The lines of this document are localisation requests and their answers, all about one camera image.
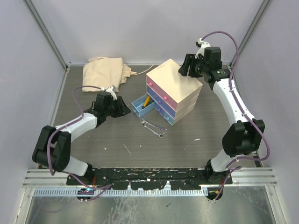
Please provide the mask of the pastel mini drawer chest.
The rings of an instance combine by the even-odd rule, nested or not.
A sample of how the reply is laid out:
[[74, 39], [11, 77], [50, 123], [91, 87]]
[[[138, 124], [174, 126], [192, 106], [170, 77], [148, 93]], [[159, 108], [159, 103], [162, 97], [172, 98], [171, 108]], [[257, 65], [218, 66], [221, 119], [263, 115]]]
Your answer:
[[[180, 65], [169, 59], [146, 73], [146, 94], [132, 102], [133, 112], [142, 117], [155, 109], [171, 125], [190, 113], [197, 102], [203, 84], [178, 73]], [[149, 104], [142, 109], [147, 96]]]

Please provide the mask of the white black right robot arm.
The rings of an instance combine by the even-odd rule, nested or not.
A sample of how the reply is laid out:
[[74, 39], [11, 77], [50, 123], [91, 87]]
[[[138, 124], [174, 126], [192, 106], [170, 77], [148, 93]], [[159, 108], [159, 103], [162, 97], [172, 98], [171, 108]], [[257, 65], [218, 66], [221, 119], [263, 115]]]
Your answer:
[[265, 124], [255, 119], [242, 102], [230, 70], [222, 67], [219, 47], [200, 44], [196, 54], [186, 54], [178, 71], [184, 77], [203, 77], [219, 98], [229, 120], [230, 127], [222, 138], [222, 150], [207, 162], [204, 170], [207, 182], [215, 184], [234, 162], [248, 158], [259, 148]]

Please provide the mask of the silver ratchet wrench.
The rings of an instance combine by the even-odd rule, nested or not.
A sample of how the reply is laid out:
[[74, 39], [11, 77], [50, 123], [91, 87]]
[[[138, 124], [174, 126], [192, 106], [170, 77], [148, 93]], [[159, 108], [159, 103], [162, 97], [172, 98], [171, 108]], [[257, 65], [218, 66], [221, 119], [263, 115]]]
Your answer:
[[157, 135], [159, 138], [163, 138], [162, 134], [157, 133], [156, 131], [152, 130], [151, 128], [147, 127], [145, 124], [142, 124], [147, 130], [151, 131], [153, 134]]

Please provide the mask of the orange handle screwdriver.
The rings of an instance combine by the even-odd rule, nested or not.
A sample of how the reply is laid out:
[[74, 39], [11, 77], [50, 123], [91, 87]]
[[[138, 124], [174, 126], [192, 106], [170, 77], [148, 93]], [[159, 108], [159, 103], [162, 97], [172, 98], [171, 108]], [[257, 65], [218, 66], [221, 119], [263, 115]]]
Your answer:
[[151, 97], [148, 95], [142, 105], [142, 109], [144, 109], [149, 104], [150, 100], [151, 100]]

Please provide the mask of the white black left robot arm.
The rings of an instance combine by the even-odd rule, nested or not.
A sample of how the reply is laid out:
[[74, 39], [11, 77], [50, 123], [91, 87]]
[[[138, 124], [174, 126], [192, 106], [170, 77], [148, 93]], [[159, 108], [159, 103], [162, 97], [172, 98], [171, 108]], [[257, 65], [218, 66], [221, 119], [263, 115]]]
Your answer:
[[83, 185], [94, 179], [93, 166], [71, 156], [72, 142], [103, 124], [107, 117], [118, 118], [131, 113], [121, 96], [100, 92], [92, 106], [77, 118], [59, 126], [44, 126], [39, 134], [32, 161], [48, 167], [52, 174], [73, 175]]

